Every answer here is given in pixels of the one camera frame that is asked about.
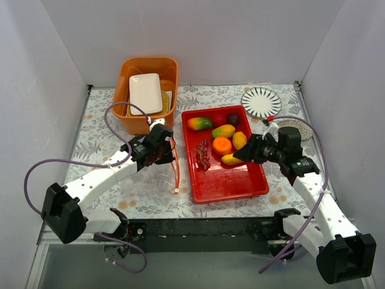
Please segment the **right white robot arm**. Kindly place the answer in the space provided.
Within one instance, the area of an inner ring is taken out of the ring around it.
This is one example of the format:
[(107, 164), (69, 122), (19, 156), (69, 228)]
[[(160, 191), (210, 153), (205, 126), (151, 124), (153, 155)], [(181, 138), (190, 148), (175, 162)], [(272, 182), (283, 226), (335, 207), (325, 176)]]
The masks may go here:
[(279, 239), (291, 236), (297, 240), (315, 258), (326, 283), (371, 275), (377, 244), (371, 234), (362, 234), (348, 220), (326, 191), (326, 179), (316, 164), (303, 155), (298, 129), (272, 125), (263, 135), (253, 134), (234, 156), (246, 163), (277, 163), (305, 200), (311, 209), (308, 218), (281, 213), (282, 218), (272, 224), (272, 231)]

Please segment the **purple grape bunch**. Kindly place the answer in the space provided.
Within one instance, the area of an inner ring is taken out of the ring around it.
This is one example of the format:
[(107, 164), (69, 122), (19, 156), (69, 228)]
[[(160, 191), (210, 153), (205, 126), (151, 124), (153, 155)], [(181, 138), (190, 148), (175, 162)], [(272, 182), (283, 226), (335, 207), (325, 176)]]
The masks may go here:
[(203, 170), (208, 170), (211, 164), (209, 162), (210, 158), (208, 156), (208, 139), (201, 141), (195, 148), (196, 152), (196, 164)]

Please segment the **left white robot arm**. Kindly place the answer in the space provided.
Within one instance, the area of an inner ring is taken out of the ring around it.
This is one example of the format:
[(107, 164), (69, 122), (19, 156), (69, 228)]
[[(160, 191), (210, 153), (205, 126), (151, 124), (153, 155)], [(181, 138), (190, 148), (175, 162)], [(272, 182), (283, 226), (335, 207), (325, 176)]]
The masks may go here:
[(42, 219), (61, 240), (68, 244), (83, 233), (101, 233), (120, 241), (128, 235), (129, 219), (118, 209), (90, 210), (90, 204), (124, 178), (152, 164), (174, 160), (171, 152), (173, 131), (157, 123), (142, 140), (133, 138), (124, 144), (101, 169), (46, 191)]

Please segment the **clear zip top bag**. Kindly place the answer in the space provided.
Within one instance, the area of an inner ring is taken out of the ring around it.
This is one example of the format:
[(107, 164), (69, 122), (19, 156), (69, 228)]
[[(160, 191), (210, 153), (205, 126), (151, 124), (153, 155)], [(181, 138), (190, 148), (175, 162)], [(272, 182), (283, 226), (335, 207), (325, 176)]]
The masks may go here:
[(179, 194), (180, 163), (176, 142), (170, 140), (170, 148), (164, 155), (167, 163), (153, 164), (144, 172), (144, 184), (151, 193)]

